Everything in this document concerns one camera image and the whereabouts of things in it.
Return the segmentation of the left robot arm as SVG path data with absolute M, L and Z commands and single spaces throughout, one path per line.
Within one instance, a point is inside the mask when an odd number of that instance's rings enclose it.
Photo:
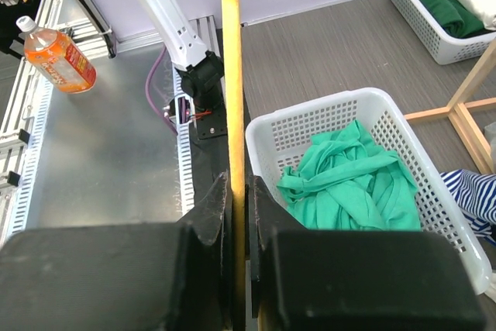
M 176 0 L 138 1 L 167 48 L 182 91 L 193 99 L 195 108 L 216 109 L 222 103 L 222 59 L 192 29 Z

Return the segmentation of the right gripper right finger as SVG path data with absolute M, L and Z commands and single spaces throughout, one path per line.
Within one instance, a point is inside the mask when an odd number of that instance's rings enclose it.
M 482 330 L 461 259 L 434 233 L 306 229 L 253 176 L 251 312 L 262 330 Z

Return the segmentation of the green tank top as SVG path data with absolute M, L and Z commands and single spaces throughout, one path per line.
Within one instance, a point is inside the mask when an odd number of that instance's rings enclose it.
M 308 229 L 421 229 L 411 172 L 357 120 L 314 135 L 300 164 L 283 170 L 277 188 L 287 211 Z

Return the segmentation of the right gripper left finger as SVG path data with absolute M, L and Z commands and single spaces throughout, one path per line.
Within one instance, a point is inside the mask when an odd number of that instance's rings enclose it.
M 29 229 L 1 250 L 3 330 L 224 330 L 229 175 L 176 222 Z

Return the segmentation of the yellow hanger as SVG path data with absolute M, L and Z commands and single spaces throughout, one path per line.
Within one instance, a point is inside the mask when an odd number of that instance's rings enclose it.
M 222 0 L 229 178 L 232 191 L 232 328 L 246 328 L 246 186 L 240 0 Z

